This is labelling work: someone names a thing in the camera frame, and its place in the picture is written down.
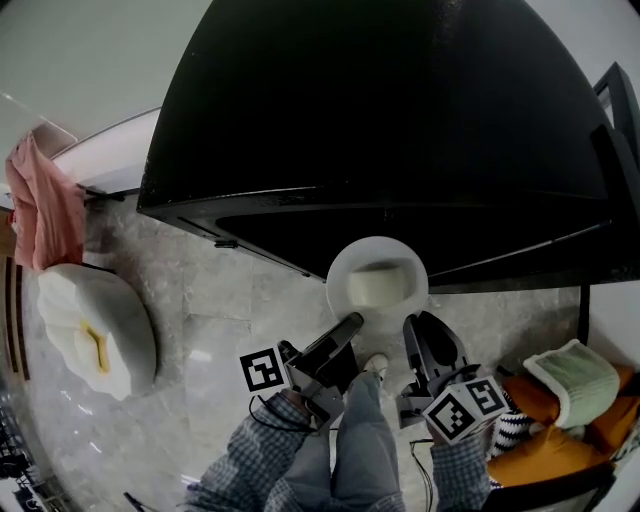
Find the gray tile floor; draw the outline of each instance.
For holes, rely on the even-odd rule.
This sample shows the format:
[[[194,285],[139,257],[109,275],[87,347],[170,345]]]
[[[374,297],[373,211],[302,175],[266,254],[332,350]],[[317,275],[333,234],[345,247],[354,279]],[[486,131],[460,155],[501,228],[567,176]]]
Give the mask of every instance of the gray tile floor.
[[[34,425],[38,451],[83,510],[130,510],[130,492],[173,509],[186,482],[221,453],[247,398],[229,386],[247,348],[288,339],[302,348],[334,323],[324,285],[135,213],[135,197],[89,209],[85,261],[113,268],[143,300],[156,332],[158,375],[145,396],[122,402],[93,392],[69,372],[35,309],[38,284],[25,275],[25,339],[32,380],[15,393]],[[471,359],[516,368],[527,356],[575,336],[575,289],[439,295],[428,309],[464,341]],[[401,339],[354,342],[360,361],[390,357],[382,408],[394,430],[410,511],[424,489],[409,454],[421,426],[399,431],[394,396],[410,380]],[[430,467],[428,449],[421,458]]]

